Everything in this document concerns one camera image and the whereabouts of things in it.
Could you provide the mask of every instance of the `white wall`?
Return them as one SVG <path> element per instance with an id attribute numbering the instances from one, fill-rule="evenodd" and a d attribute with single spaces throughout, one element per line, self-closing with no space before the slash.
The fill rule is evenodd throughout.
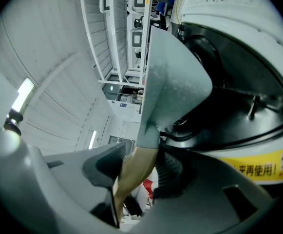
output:
<path id="1" fill-rule="evenodd" d="M 78 0 L 12 0 L 0 14 L 0 70 L 16 89 L 35 85 L 22 138 L 44 155 L 109 141 L 113 112 L 97 82 Z"/>
<path id="2" fill-rule="evenodd" d="M 112 119 L 109 135 L 114 137 L 137 139 L 141 114 L 140 105 L 126 103 L 127 107 L 120 107 L 121 101 L 108 100 L 115 116 Z"/>

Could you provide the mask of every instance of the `yellow warning label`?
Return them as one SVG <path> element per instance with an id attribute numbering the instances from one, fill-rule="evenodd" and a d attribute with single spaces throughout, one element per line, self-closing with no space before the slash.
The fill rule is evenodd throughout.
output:
<path id="1" fill-rule="evenodd" d="M 254 181 L 277 182 L 283 180 L 283 149 L 268 154 L 220 157 Z"/>

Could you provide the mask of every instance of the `fluorescent light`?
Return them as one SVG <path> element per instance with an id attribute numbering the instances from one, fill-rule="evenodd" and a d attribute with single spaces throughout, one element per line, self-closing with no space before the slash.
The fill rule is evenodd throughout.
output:
<path id="1" fill-rule="evenodd" d="M 91 149 L 92 146 L 93 146 L 93 143 L 94 143 L 94 137 L 96 136 L 96 131 L 93 132 L 93 136 L 92 136 L 92 139 L 91 139 L 91 143 L 89 143 L 89 148 L 88 149 Z"/>
<path id="2" fill-rule="evenodd" d="M 34 84 L 31 82 L 31 80 L 29 78 L 25 79 L 23 84 L 21 84 L 18 89 L 19 95 L 14 104 L 12 105 L 12 109 L 19 112 L 33 88 Z"/>

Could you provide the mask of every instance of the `red object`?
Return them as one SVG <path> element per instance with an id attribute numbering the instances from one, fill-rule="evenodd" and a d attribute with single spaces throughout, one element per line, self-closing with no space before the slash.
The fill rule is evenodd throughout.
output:
<path id="1" fill-rule="evenodd" d="M 152 184 L 153 182 L 148 178 L 146 178 L 145 181 L 143 181 L 143 186 L 146 188 L 147 192 L 149 193 L 150 199 L 153 199 Z"/>

